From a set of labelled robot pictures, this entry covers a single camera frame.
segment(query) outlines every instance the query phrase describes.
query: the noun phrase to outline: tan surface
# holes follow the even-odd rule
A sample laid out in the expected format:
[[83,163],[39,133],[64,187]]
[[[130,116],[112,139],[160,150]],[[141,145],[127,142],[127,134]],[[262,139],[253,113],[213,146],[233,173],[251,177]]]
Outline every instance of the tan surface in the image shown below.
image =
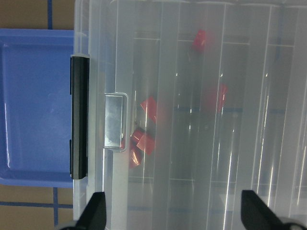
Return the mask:
[[47,29],[47,0],[0,0],[0,28]]
[[0,184],[0,201],[53,203],[52,188],[6,186]]
[[52,230],[53,209],[46,207],[0,206],[3,230]]
[[72,188],[58,188],[58,203],[72,205]]
[[56,30],[73,30],[74,0],[52,1],[52,27]]
[[59,208],[59,224],[72,221],[71,208]]

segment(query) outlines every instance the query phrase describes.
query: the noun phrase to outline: transparent plastic lid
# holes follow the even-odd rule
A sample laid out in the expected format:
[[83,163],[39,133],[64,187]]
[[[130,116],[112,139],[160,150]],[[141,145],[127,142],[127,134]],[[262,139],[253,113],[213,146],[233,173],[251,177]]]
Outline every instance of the transparent plastic lid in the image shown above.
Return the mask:
[[306,1],[76,0],[88,176],[107,229],[243,229],[241,191],[307,224]]

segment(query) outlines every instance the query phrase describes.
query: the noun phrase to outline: blue tray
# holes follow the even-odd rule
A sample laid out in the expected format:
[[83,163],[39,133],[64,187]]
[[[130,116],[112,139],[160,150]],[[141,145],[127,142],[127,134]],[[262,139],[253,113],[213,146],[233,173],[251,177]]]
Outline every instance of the blue tray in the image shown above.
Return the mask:
[[72,187],[73,31],[0,29],[0,184]]

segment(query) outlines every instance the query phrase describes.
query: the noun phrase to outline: black latch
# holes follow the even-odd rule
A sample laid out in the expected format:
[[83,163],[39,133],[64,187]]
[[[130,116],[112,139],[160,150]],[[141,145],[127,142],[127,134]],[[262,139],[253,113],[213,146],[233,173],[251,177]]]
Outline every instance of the black latch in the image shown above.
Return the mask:
[[87,174],[89,58],[71,57],[71,177]]

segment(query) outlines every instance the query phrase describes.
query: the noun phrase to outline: tiled floor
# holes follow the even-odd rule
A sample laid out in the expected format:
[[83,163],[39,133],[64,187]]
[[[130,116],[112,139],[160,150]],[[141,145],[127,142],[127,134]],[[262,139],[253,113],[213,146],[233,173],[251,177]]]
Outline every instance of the tiled floor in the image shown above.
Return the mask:
[[[73,29],[74,0],[0,0],[0,28]],[[0,185],[4,230],[52,230],[72,220],[72,189]]]

